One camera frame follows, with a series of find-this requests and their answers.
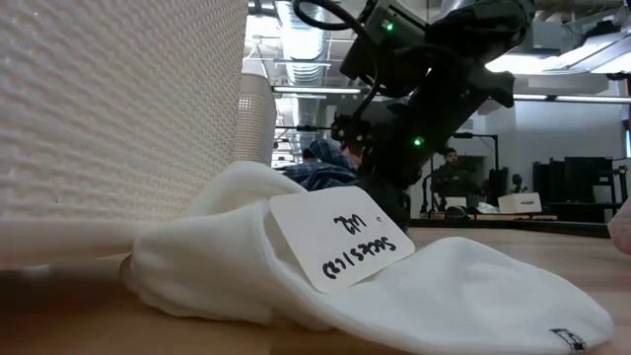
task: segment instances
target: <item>black robotic arm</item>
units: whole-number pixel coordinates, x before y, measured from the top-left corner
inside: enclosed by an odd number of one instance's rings
[[[301,3],[319,5],[344,24],[315,22],[301,11]],[[421,178],[421,167],[443,152],[486,100],[514,105],[515,77],[492,73],[485,64],[525,39],[534,18],[533,0],[476,1],[431,25],[395,0],[369,1],[357,20],[332,1],[293,4],[312,26],[357,32],[340,71],[372,90],[363,100],[338,105],[331,136],[364,146],[360,186],[404,224],[409,216],[400,201]],[[404,99],[395,105],[373,102],[377,93]]]

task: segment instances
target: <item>sock logo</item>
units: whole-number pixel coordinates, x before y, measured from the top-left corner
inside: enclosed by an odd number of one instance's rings
[[[557,334],[568,345],[570,345],[570,354],[586,354],[588,351],[588,345],[581,339],[581,337],[568,329],[550,329],[553,333]]]

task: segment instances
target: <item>wooden table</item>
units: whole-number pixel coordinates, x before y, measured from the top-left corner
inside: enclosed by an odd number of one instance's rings
[[[595,354],[631,354],[631,256],[607,240],[519,231],[412,230],[425,246],[467,237],[555,272],[615,318],[616,337]],[[118,282],[123,256],[0,271],[0,354],[398,354],[339,331],[282,320],[270,328],[177,319],[151,310]]]
[[[527,214],[469,214],[467,215],[471,221],[557,221],[558,217],[554,215],[527,215]],[[432,213],[431,219],[444,220],[445,212]]]

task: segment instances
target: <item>black marker writing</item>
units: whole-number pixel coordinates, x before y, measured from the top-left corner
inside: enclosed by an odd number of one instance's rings
[[[344,218],[342,216],[339,216],[333,219],[333,223],[341,223],[344,228],[346,228],[346,231],[348,231],[348,233],[352,234],[353,236],[357,232],[362,233],[362,230],[359,229],[360,223],[362,224],[362,226],[367,227],[366,223],[364,223],[364,220],[356,214],[352,214],[351,218]]]
[[[337,278],[337,276],[335,275],[342,270],[338,269],[333,261],[330,261],[322,266],[322,271],[324,272],[324,275],[326,275],[326,277],[335,280]]]
[[[385,245],[387,245],[388,247],[390,247],[391,251],[395,251],[396,247],[390,243],[387,242],[388,239],[386,237],[382,237],[382,242],[384,242]]]
[[[344,262],[341,257],[337,257],[335,260],[323,264],[322,272],[324,272],[324,275],[326,275],[326,277],[332,280],[336,280],[337,274],[339,274],[343,270],[346,270],[347,268],[355,266],[355,262],[362,262],[366,259],[366,257],[369,257],[369,255],[374,256],[375,253],[379,253],[384,250],[396,250],[394,244],[390,243],[388,238],[386,237],[381,237],[374,242],[360,244],[356,248],[351,248],[348,253],[342,253],[344,255],[344,259],[346,259],[346,262],[348,262],[348,264]]]
[[[351,255],[357,257],[358,261],[364,261],[364,256],[357,252],[355,248],[351,249]]]

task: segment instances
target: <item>white fabric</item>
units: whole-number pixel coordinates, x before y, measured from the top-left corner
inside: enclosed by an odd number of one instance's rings
[[[569,282],[463,238],[321,294],[269,212],[270,197],[297,192],[263,165],[234,164],[189,217],[136,240],[124,278],[145,303],[175,316],[266,324],[274,310],[414,353],[568,354],[550,329],[568,329],[589,347],[613,336],[607,312]]]

